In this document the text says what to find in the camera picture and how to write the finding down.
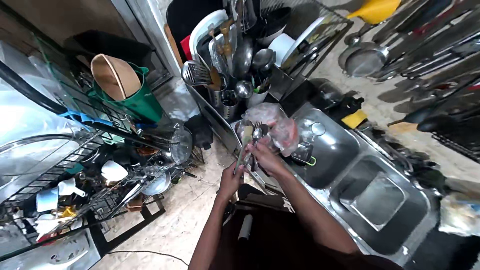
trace hand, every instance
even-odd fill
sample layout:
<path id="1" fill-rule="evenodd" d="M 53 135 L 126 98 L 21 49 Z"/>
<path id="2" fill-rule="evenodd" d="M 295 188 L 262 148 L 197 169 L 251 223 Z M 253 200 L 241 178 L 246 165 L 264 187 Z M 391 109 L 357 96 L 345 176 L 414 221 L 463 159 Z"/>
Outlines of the hand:
<path id="1" fill-rule="evenodd" d="M 244 166 L 240 165 L 234 175 L 233 171 L 235 170 L 236 163 L 237 161 L 233 162 L 232 165 L 223 170 L 222 179 L 220 180 L 220 189 L 217 196 L 226 201 L 230 200 L 240 185 L 243 184 L 242 175 Z"/>
<path id="2" fill-rule="evenodd" d="M 279 156 L 274 155 L 268 147 L 262 143 L 257 143 L 257 146 L 252 144 L 247 145 L 247 150 L 257 158 L 259 165 L 272 176 L 278 176 L 279 174 L 288 172 L 283 166 L 282 160 Z"/>

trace stainless steel utensil holder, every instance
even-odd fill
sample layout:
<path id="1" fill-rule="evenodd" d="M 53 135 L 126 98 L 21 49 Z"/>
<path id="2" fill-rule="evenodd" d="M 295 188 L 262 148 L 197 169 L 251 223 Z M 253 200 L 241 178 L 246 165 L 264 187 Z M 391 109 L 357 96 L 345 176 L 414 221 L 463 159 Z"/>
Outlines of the stainless steel utensil holder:
<path id="1" fill-rule="evenodd" d="M 222 105 L 222 92 L 225 89 L 222 89 L 220 91 L 214 91 L 213 89 L 208 89 L 208 95 L 210 96 L 210 104 L 218 108 Z"/>
<path id="2" fill-rule="evenodd" d="M 223 117 L 223 119 L 227 121 L 232 121 L 235 116 L 235 112 L 237 111 L 238 105 L 239 105 L 238 99 L 236 100 L 236 103 L 233 106 L 226 106 L 225 104 L 223 104 L 223 102 L 220 101 L 220 105 L 218 106 L 218 113 Z"/>

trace double sink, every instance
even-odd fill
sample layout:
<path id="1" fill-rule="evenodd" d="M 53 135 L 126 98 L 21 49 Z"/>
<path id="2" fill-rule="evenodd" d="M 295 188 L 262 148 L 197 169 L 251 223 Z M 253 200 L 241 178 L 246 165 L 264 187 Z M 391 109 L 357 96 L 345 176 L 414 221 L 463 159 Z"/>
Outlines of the double sink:
<path id="1" fill-rule="evenodd" d="M 285 159 L 288 168 L 364 253 L 404 265 L 436 224 L 434 194 L 417 189 L 373 141 L 309 103 L 292 117 L 315 119 L 325 133 L 313 142 L 314 166 Z"/>

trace forearm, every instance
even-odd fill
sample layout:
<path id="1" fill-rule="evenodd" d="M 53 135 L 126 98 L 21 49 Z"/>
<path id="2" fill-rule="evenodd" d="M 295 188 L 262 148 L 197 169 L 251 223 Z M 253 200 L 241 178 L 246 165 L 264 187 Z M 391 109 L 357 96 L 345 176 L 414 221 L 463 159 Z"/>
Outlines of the forearm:
<path id="1" fill-rule="evenodd" d="M 347 231 L 310 195 L 292 173 L 284 169 L 274 177 L 299 219 L 311 230 L 317 243 L 344 253 L 359 250 Z"/>
<path id="2" fill-rule="evenodd" d="M 213 203 L 210 216 L 205 223 L 204 230 L 200 235 L 197 247 L 193 252 L 190 260 L 190 270 L 206 270 L 210 267 L 215 257 L 218 242 L 220 240 L 220 232 L 222 228 L 222 217 L 227 207 L 228 199 L 217 196 Z"/>

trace dark shirt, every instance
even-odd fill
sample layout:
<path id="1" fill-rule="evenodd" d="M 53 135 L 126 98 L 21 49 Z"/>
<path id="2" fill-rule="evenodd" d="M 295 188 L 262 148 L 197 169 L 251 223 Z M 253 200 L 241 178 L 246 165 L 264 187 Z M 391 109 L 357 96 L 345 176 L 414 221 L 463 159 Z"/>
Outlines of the dark shirt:
<path id="1" fill-rule="evenodd" d="M 253 216 L 250 237 L 239 241 L 246 215 Z M 266 207 L 237 207 L 222 227 L 220 243 L 211 270 L 322 269 L 401 270 L 378 256 L 344 254 L 319 245 L 304 230 L 294 213 Z"/>

